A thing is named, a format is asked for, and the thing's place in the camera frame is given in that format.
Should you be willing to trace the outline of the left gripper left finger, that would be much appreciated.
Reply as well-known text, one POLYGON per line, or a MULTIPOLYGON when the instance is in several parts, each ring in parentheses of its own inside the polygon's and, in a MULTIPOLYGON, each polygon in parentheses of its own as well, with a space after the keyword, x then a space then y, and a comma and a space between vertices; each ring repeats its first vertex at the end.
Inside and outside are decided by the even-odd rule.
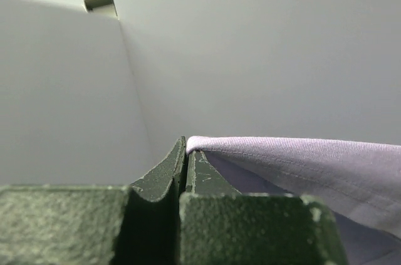
POLYGON ((2 264, 175 264, 185 138, 130 185, 1 188, 2 264))

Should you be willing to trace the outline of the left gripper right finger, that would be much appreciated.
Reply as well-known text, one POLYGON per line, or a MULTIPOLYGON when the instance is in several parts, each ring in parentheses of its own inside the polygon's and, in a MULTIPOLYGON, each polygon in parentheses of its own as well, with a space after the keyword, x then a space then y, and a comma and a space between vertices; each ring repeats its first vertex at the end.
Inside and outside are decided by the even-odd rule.
POLYGON ((310 195, 242 194, 203 152, 179 199, 181 264, 346 264, 335 217, 310 195))

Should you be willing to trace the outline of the purple t shirt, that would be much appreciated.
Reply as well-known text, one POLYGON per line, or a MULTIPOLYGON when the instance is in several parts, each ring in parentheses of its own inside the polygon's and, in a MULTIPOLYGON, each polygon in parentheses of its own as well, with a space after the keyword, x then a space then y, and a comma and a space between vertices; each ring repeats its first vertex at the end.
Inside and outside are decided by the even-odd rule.
POLYGON ((400 263, 400 147, 313 138, 190 137, 242 193, 309 194, 333 211, 350 264, 400 263))

